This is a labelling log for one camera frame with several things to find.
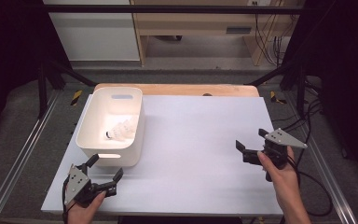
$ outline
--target white table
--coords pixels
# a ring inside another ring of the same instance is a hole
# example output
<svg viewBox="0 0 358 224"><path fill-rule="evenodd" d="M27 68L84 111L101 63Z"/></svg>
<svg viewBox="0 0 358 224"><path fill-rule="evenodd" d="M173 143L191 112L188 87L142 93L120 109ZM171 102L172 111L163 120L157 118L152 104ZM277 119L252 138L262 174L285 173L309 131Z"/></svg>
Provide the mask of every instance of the white table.
<svg viewBox="0 0 358 224"><path fill-rule="evenodd" d="M258 129L273 131L261 97L144 95L142 156L124 167L117 195L99 212L115 216L281 215L261 166L242 162L235 140L262 149ZM62 212L62 182L71 164L88 158L76 145L77 124L42 205ZM110 181L118 167L89 169L93 183Z"/></svg>

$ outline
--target black horizontal bar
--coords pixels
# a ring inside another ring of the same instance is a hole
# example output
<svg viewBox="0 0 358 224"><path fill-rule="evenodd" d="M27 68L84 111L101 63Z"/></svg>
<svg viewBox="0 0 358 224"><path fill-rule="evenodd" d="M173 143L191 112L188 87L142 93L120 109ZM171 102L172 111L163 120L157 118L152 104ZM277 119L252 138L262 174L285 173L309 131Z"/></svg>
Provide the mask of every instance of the black horizontal bar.
<svg viewBox="0 0 358 224"><path fill-rule="evenodd" d="M66 13L199 13L199 14L282 14L315 13L319 9L303 7L229 7L162 5L28 5L27 9Z"/></svg>

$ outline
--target human hand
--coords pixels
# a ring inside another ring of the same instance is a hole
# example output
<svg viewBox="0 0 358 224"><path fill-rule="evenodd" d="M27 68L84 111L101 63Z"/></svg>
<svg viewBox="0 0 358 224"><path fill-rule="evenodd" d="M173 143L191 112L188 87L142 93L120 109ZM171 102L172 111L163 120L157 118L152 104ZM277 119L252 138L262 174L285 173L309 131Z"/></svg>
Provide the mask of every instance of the human hand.
<svg viewBox="0 0 358 224"><path fill-rule="evenodd" d="M106 191L98 194L87 208L77 203L71 203L70 206L68 206L73 206L68 212L68 224L90 224L98 208L103 203L105 195Z"/></svg>
<svg viewBox="0 0 358 224"><path fill-rule="evenodd" d="M287 147L287 154L294 160L295 154ZM310 223L307 211L302 203L295 169L286 164L278 169L263 152L257 152L258 159L269 173L275 188L277 202L283 210L287 223Z"/></svg>

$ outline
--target floor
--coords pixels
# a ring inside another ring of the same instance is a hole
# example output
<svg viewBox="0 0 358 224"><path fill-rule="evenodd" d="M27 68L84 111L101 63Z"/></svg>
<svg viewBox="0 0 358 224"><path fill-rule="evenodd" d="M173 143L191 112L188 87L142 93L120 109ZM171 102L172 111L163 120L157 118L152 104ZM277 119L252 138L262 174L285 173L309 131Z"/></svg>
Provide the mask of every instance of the floor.
<svg viewBox="0 0 358 224"><path fill-rule="evenodd" d="M184 36L181 41L177 41L172 36L155 36L149 42L145 66L131 62L77 62L74 63L74 68L96 82L240 85L264 76L275 67L266 61L261 66L253 66L249 56L241 37ZM40 206L86 100L86 97L80 97L76 106L70 106L74 92L82 90L84 95L92 92L91 87L78 83L67 75L64 75L64 78L67 85L58 93L57 104L43 126L43 132L34 136L37 141L30 146L31 151L23 166L18 167L18 175L10 176L11 181L7 182L7 174L13 174L13 164L18 162L18 155L24 153L24 143L37 123L37 84L31 82L17 88L8 96L7 107L0 118L0 192L6 190L0 193L0 199L3 201L0 205L0 223L60 223L60 216L42 213ZM279 81L280 77L275 77L258 87L276 128L285 127L296 120L295 110L287 104L293 98L294 91L281 91ZM318 78L312 81L315 85L320 84ZM272 91L278 100L271 100ZM54 96L55 92L48 89L49 96ZM314 94L312 90L307 91L309 102L317 98ZM342 190L344 203L348 204L349 212L355 216L355 221L349 220L346 223L358 223L358 164L356 161L342 158L339 142L323 113L315 113L311 123L312 138L322 151L339 189ZM301 127L293 129L292 134L298 138L304 137ZM301 168L321 180L320 171L315 168L313 158L306 152ZM320 187L307 178L302 186L303 200L310 211L325 211L328 202ZM311 218L314 223L342 223L339 212L333 209L326 217ZM96 218L103 223L108 219L109 217L104 215ZM264 219L264 223L279 223L277 217ZM252 217L242 218L243 223L252 221Z"/></svg>

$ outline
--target white basket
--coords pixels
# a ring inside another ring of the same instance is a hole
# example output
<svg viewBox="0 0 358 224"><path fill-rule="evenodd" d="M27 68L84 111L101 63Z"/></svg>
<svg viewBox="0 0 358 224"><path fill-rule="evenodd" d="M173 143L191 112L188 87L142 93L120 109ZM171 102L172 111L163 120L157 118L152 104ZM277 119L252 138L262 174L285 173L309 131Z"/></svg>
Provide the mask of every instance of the white basket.
<svg viewBox="0 0 358 224"><path fill-rule="evenodd" d="M141 90L130 87L105 87L92 94L76 143L88 157L99 154L95 165L133 166L138 162L145 129L142 96Z"/></svg>

